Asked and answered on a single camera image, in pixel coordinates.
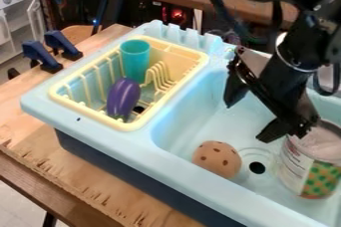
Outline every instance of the light blue sink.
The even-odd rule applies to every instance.
[[[135,131],[115,130],[50,100],[48,91],[59,80],[134,35],[148,35],[206,52],[210,61]],[[217,37],[199,36],[193,30],[185,32],[175,25],[167,27],[153,21],[38,86],[23,96],[22,108],[69,137],[246,226],[341,226],[340,189],[328,199],[307,200],[295,196],[278,181],[276,160],[284,138],[270,144],[255,139],[273,114],[252,94],[230,110],[225,107],[225,66],[233,48]],[[341,124],[338,98],[321,98],[313,92],[310,95],[324,118]],[[227,142],[238,150],[243,164],[233,180],[190,162],[194,150],[206,140]],[[254,161],[266,167],[263,174],[249,170],[248,165]]]

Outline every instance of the yellow dish rack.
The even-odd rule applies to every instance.
[[[208,55],[190,48],[149,36],[134,36],[151,45],[150,67],[140,85],[142,95],[138,106],[142,112],[132,112],[127,122],[107,116],[107,94],[111,85],[124,77],[120,46],[85,65],[53,85],[49,97],[80,114],[85,114],[117,130],[141,128],[170,98],[178,92],[208,62]]]

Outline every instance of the teal cup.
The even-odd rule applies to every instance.
[[[126,78],[144,83],[150,65],[150,44],[143,40],[129,40],[121,44],[120,50]]]

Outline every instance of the can label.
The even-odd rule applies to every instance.
[[[317,199],[335,190],[341,167],[306,156],[288,139],[280,153],[278,176],[297,195]]]

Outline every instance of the floor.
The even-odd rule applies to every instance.
[[[0,227],[41,227],[45,211],[0,181]],[[57,227],[67,227],[58,221]]]
[[[24,73],[30,69],[30,61],[22,56],[0,65],[0,85],[7,82],[7,70],[15,68]],[[0,181],[0,227],[41,227],[45,211],[20,193]],[[66,227],[58,221],[57,227]]]

